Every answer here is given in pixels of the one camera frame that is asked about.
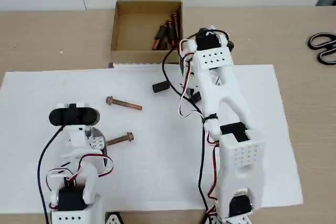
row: black scissors handle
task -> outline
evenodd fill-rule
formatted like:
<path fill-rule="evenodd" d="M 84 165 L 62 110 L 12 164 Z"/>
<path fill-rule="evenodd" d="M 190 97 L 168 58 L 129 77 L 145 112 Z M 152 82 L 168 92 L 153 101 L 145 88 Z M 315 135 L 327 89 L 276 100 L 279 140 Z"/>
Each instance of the black scissors handle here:
<path fill-rule="evenodd" d="M 320 44 L 314 44 L 313 41 L 316 38 L 329 38 L 330 40 L 327 42 L 323 42 Z M 336 35 L 332 33 L 318 33 L 311 36 L 308 40 L 308 47 L 312 50 L 318 50 L 325 48 L 326 51 L 319 53 L 317 60 L 325 65 L 336 65 L 336 60 L 325 60 L 326 55 L 333 54 L 336 52 Z"/>

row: open cardboard box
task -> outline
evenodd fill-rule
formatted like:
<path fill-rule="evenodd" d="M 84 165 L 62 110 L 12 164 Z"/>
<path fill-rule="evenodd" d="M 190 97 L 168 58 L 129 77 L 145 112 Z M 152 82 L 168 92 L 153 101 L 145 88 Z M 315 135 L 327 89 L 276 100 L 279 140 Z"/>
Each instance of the open cardboard box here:
<path fill-rule="evenodd" d="M 183 37 L 181 1 L 118 0 L 111 42 L 112 63 L 161 63 L 168 50 L 152 51 L 154 37 L 173 12 L 180 17 L 180 37 Z M 178 63 L 178 58 L 175 50 L 167 63 Z"/>

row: screw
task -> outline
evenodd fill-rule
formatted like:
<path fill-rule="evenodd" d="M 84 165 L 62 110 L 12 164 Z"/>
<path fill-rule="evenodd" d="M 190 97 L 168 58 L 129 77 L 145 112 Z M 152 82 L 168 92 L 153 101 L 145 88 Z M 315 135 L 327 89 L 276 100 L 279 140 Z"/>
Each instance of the screw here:
<path fill-rule="evenodd" d="M 167 19 L 166 24 L 168 27 L 169 43 L 172 45 L 172 47 L 174 47 L 175 46 L 175 34 L 174 34 L 173 22 L 170 19 Z"/>
<path fill-rule="evenodd" d="M 108 140 L 106 142 L 106 145 L 112 145 L 112 144 L 118 144 L 120 142 L 124 142 L 124 141 L 130 141 L 132 142 L 134 140 L 134 136 L 132 132 L 128 132 L 127 135 L 125 136 L 121 136 L 121 137 L 117 137 L 115 139 L 112 140 Z"/>
<path fill-rule="evenodd" d="M 174 27 L 175 27 L 175 32 L 176 32 L 176 38 L 177 38 L 177 40 L 179 40 L 180 39 L 180 37 L 179 37 L 179 25 L 178 25 L 178 23 L 177 23 L 177 13 L 176 12 L 174 12 L 173 14 L 172 14 L 172 19 L 173 19 L 173 21 L 174 21 Z"/>
<path fill-rule="evenodd" d="M 129 107 L 129 108 L 132 108 L 132 109 L 135 109 L 135 110 L 142 110 L 142 106 L 140 106 L 140 105 L 120 101 L 120 100 L 114 99 L 113 96 L 106 97 L 106 103 L 108 105 L 116 104 L 116 105 L 120 105 L 120 106 L 124 106 L 124 107 Z"/>

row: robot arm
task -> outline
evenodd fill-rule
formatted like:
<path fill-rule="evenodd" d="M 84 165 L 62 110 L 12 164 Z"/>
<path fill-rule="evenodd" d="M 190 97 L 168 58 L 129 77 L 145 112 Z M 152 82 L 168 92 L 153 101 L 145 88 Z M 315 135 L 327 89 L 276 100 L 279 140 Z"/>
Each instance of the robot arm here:
<path fill-rule="evenodd" d="M 53 224 L 70 218 L 103 224 L 102 200 L 95 184 L 98 177 L 112 171 L 113 161 L 107 156 L 105 137 L 93 127 L 99 121 L 98 111 L 81 103 L 62 104 L 50 113 L 49 120 L 55 126 L 66 125 L 70 149 L 61 156 L 64 165 L 47 174 Z"/>
<path fill-rule="evenodd" d="M 185 40 L 180 55 L 183 65 L 192 64 L 202 98 L 204 129 L 219 144 L 216 213 L 221 221 L 234 224 L 246 223 L 247 216 L 261 207 L 265 142 L 239 90 L 228 43 L 225 34 L 203 31 Z M 213 72 L 220 85 L 214 82 Z M 239 122 L 219 124 L 222 102 L 238 115 Z"/>

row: table surface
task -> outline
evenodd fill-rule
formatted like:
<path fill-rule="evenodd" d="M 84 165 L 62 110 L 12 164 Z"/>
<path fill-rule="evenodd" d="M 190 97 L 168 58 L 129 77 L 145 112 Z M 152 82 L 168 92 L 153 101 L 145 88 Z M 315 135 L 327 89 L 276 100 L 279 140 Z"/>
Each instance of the table surface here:
<path fill-rule="evenodd" d="M 5 71 L 106 68 L 113 10 L 0 13 L 0 83 Z M 184 8 L 184 34 L 229 31 L 235 64 L 273 64 L 301 178 L 304 204 L 261 209 L 259 224 L 335 223 L 336 69 L 308 49 L 314 33 L 336 33 L 336 7 Z M 123 212 L 128 223 L 200 223 L 197 210 Z M 1 215 L 1 223 L 44 223 L 42 215 Z"/>

